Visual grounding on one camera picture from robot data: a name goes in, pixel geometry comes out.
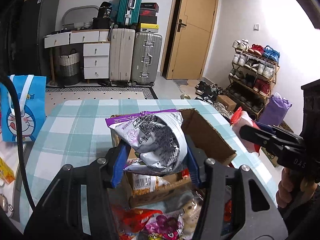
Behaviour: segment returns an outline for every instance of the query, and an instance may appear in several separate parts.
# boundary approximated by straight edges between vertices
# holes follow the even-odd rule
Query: white suitcase
[[[134,35],[135,30],[112,30],[109,55],[109,79],[111,82],[128,82],[130,80]]]

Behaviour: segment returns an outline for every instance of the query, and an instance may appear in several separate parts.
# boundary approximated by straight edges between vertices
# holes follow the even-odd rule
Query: blue sneaker
[[[280,58],[280,53],[276,50],[273,50],[269,55],[269,59],[277,62],[277,64],[279,64],[279,58]]]
[[[271,52],[273,51],[273,48],[267,45],[263,50],[264,50],[264,53],[262,54],[262,56],[268,58]]]

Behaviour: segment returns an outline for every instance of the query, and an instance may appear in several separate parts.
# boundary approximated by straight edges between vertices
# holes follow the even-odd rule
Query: black cabinet
[[[15,74],[50,77],[49,50],[44,37],[55,31],[59,0],[26,0],[16,39]]]

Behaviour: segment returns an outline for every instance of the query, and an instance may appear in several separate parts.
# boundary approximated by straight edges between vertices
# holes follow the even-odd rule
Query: human hand
[[[290,169],[284,168],[281,173],[281,181],[278,185],[278,192],[276,193],[276,201],[279,207],[285,208],[288,203],[292,201],[292,196],[290,192],[293,190],[294,184],[290,179]],[[314,180],[308,180],[304,178],[300,184],[300,190],[304,192],[301,204],[309,201],[315,190],[317,188],[317,184]]]

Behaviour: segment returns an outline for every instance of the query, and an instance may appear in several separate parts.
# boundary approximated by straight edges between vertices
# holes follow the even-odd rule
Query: wooden door
[[[200,78],[211,42],[216,3],[217,0],[181,1],[167,79]]]

